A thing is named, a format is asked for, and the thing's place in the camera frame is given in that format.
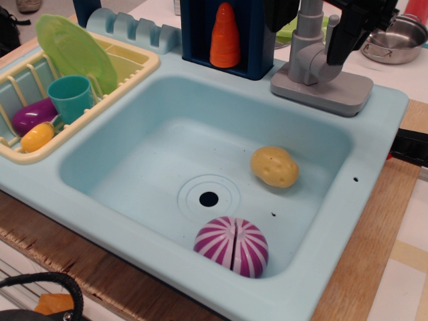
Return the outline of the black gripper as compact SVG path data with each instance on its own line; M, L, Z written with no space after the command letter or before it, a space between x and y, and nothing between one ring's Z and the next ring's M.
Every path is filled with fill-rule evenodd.
M387 0L327 0L342 10L339 24L334 27L328 46L327 64L341 66L352 51L359 50L366 38L379 26L390 25L399 14L397 1ZM278 32L298 14L300 0L265 0L265 24Z

